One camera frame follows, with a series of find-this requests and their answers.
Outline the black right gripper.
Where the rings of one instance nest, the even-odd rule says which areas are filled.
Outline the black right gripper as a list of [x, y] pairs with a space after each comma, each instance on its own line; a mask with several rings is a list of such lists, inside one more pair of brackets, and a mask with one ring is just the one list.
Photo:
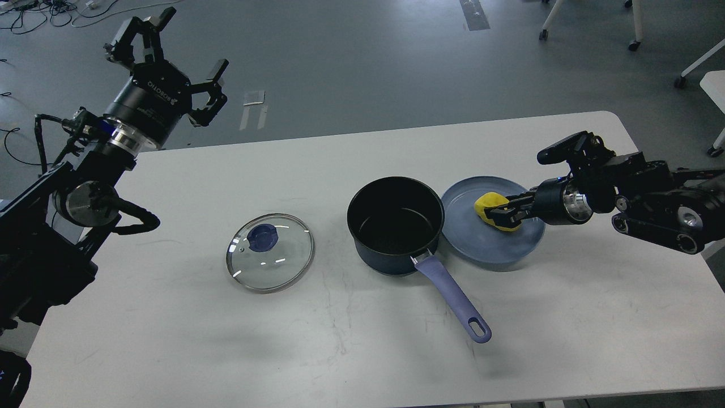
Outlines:
[[579, 191], [572, 178], [547, 179], [535, 192], [509, 195], [504, 199], [502, 206], [484, 209], [487, 219], [499, 229], [517, 229], [524, 220], [534, 218], [553, 226], [582, 225], [594, 214], [587, 196]]

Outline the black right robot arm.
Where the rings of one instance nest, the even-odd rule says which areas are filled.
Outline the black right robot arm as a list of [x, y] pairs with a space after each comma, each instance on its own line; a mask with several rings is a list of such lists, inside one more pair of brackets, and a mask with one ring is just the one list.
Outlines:
[[616, 232], [686, 254], [723, 240], [723, 168], [673, 171], [642, 152], [617, 155], [588, 131], [555, 142], [537, 160], [565, 162], [569, 173], [477, 206], [487, 224], [510, 231], [525, 219], [582, 225], [594, 214], [612, 214]]

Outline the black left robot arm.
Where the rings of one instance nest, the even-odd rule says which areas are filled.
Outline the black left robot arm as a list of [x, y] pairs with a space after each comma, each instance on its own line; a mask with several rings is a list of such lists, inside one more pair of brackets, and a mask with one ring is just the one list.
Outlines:
[[103, 114], [79, 108], [71, 118], [37, 114], [34, 135], [41, 173], [2, 205], [2, 332], [39, 325], [96, 278], [93, 257], [106, 239], [144, 234], [160, 219], [119, 196], [116, 183], [144, 148], [161, 149], [187, 116], [209, 126], [227, 101], [221, 59], [201, 83], [165, 57], [160, 35], [176, 13], [134, 16], [122, 23], [105, 56], [129, 80]]

